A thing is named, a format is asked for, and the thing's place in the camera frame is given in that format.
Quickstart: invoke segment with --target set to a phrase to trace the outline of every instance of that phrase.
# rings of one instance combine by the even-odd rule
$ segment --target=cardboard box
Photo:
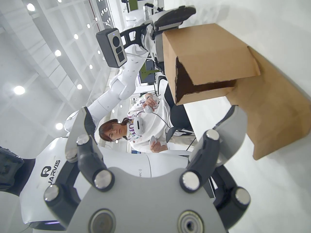
[[[311,102],[268,60],[216,24],[164,32],[165,74],[177,105],[226,96],[248,116],[255,160],[310,132]]]
[[[177,105],[225,96],[237,79],[260,75],[247,45],[217,24],[162,37],[165,75]]]
[[[227,98],[247,113],[247,134],[258,160],[309,134],[311,102],[267,59],[249,49],[261,75],[238,79]]]

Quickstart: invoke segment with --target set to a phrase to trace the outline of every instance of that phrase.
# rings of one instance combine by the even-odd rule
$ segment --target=white sweatshirt
[[[161,142],[161,145],[167,144],[165,141],[166,133],[169,128],[173,127],[170,121],[170,107],[167,104],[165,99],[161,99],[158,108],[154,111],[157,115],[159,115],[168,125],[166,125],[161,118],[155,114],[148,114],[145,112],[139,113],[143,110],[142,105],[145,103],[146,97],[143,95],[136,104],[130,109],[128,112],[128,118],[131,119],[131,122],[127,124],[128,132],[127,138],[131,143],[131,146],[134,150],[139,152],[150,153],[149,140],[153,135],[158,141]],[[142,136],[138,136],[133,131],[133,120],[139,113],[139,117],[141,117],[144,121],[145,132]],[[180,136],[182,133],[175,132],[175,136]]]

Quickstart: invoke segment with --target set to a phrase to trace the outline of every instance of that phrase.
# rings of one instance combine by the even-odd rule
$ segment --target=white table
[[[264,55],[311,96],[311,0],[164,0],[165,9],[195,5],[183,26],[218,23]],[[200,138],[230,108],[226,98],[185,105]],[[246,137],[226,167],[251,194],[245,216],[230,230],[272,233],[311,228],[311,136],[258,161]]]

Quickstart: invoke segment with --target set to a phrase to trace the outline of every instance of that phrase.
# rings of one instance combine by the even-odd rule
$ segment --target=woman's hand
[[[152,142],[152,144],[150,145],[150,150],[151,150],[152,153],[159,153],[159,152],[161,152],[161,151],[168,150],[168,148],[167,148],[166,145],[162,145],[162,146],[161,146],[160,141],[154,141],[154,142]]]
[[[149,106],[149,107],[152,108],[152,111],[154,112],[154,108],[153,108],[153,107],[156,106],[156,105],[157,105],[156,101],[154,101],[153,98],[152,98],[152,96],[149,95],[149,96],[147,97],[145,103],[142,105],[142,107],[145,108],[146,106]]]

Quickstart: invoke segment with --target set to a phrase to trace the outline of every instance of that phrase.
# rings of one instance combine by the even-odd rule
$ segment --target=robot
[[[124,32],[97,33],[108,65],[120,68],[110,89],[71,114],[68,136],[52,141],[36,159],[0,148],[1,190],[20,197],[25,224],[69,233],[223,233],[243,216],[250,195],[224,167],[246,134],[247,117],[238,106],[207,130],[192,152],[123,154],[94,140],[100,119],[134,92],[149,53],[161,67],[161,33],[194,13],[193,6],[183,6],[149,19],[144,8],[127,17]]]

